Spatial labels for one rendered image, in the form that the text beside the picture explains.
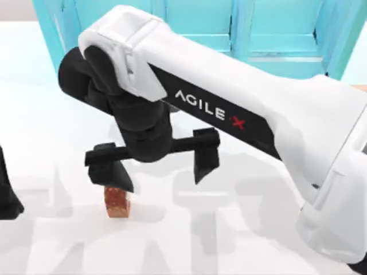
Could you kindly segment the brown bread block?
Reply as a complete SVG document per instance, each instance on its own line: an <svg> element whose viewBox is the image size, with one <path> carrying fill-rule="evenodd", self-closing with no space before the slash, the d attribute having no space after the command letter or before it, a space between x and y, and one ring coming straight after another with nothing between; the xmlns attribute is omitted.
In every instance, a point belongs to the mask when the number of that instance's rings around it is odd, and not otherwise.
<svg viewBox="0 0 367 275"><path fill-rule="evenodd" d="M114 187L104 188L104 202L110 218L128 218L130 200L128 192Z"/></svg>

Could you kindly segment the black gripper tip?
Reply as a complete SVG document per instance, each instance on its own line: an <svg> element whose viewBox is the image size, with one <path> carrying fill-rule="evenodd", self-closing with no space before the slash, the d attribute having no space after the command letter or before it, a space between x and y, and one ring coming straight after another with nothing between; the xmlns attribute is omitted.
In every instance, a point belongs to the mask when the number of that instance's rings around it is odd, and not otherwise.
<svg viewBox="0 0 367 275"><path fill-rule="evenodd" d="M14 220L25 208L15 194L7 174L3 149L0 146L0 220Z"/></svg>

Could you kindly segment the light blue rack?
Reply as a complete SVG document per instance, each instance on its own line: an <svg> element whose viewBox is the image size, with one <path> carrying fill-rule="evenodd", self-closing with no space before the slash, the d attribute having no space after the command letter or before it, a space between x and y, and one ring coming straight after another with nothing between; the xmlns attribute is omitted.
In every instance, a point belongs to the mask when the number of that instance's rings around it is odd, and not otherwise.
<svg viewBox="0 0 367 275"><path fill-rule="evenodd" d="M339 80L367 21L367 0L32 0L53 66L117 5L271 74Z"/></svg>

